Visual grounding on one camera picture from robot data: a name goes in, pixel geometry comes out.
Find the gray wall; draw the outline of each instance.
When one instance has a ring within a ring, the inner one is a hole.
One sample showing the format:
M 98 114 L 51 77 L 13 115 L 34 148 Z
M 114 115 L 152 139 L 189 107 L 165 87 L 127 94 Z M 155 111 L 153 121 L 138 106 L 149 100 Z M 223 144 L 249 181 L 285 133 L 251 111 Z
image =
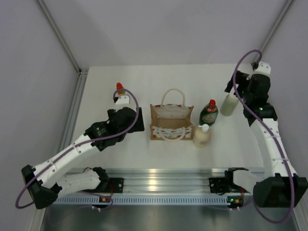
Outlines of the gray wall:
M 45 0 L 82 67 L 236 63 L 285 0 Z
M 55 154 L 77 74 L 33 0 L 1 1 L 0 29 L 0 229 L 23 231 L 20 170 Z
M 299 175 L 308 178 L 307 9 L 308 1 L 295 1 L 262 60 L 271 65 L 269 100 L 287 154 Z M 308 205 L 308 192 L 305 202 Z

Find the bag handle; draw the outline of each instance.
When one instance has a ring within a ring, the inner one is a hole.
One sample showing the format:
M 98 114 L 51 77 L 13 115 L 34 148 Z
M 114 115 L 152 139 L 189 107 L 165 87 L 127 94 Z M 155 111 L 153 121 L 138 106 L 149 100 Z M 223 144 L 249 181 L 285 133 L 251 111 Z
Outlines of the bag handle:
M 179 141 L 179 140 L 183 139 L 184 136 L 185 136 L 185 131 L 186 131 L 185 127 L 182 127 L 182 129 L 183 129 L 182 135 L 181 135 L 180 137 L 178 137 L 178 138 L 172 140 L 172 139 L 168 139 L 167 137 L 165 137 L 165 136 L 163 135 L 163 133 L 160 131 L 160 129 L 161 129 L 161 128 L 158 128 L 158 134 L 159 134 L 164 140 L 169 141 L 169 142 L 175 142 L 175 141 Z
M 160 103 L 160 106 L 161 106 L 161 107 L 163 106 L 165 97 L 166 97 L 167 93 L 168 93 L 169 91 L 171 91 L 171 90 L 176 90 L 176 91 L 178 91 L 179 93 L 182 94 L 182 96 L 183 96 L 183 103 L 182 103 L 182 106 L 185 106 L 185 95 L 184 95 L 184 92 L 181 91 L 180 89 L 177 89 L 177 88 L 170 88 L 169 90 L 167 90 L 167 91 L 164 93 L 163 98 L 162 98 L 162 102 Z

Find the red bottle cap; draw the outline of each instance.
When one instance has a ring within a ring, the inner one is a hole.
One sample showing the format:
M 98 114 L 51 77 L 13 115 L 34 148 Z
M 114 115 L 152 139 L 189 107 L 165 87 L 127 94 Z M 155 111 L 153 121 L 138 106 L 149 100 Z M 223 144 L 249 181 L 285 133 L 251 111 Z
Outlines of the red bottle cap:
M 211 107 L 215 107 L 216 102 L 215 102 L 215 100 L 210 100 L 210 103 L 209 103 L 209 104 L 210 104 Z
M 123 88 L 123 86 L 122 86 L 121 83 L 117 83 L 117 84 L 116 84 L 116 88 L 117 88 L 117 89 L 121 89 L 121 88 Z

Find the gray floor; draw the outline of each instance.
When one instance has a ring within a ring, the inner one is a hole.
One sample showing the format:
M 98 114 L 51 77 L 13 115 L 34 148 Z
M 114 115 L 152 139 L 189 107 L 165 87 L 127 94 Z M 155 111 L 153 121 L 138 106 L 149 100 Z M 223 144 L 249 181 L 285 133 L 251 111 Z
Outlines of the gray floor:
M 297 231 L 294 218 L 281 225 L 265 221 L 253 205 L 241 211 L 221 211 L 204 206 L 113 206 L 98 212 L 83 208 L 60 221 L 78 205 L 52 205 L 40 231 Z M 281 219 L 286 209 L 263 209 Z

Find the bag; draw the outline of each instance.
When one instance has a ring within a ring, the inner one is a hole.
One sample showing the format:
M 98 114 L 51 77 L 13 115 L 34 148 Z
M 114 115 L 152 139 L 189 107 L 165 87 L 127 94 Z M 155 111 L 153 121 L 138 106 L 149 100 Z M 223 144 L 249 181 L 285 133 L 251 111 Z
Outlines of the bag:
M 171 90 L 180 92 L 183 96 L 182 105 L 164 104 L 165 96 Z M 171 88 L 163 95 L 160 105 L 150 105 L 152 122 L 150 125 L 151 140 L 179 141 L 192 140 L 194 125 L 191 123 L 193 106 L 185 106 L 184 93 L 176 88 Z

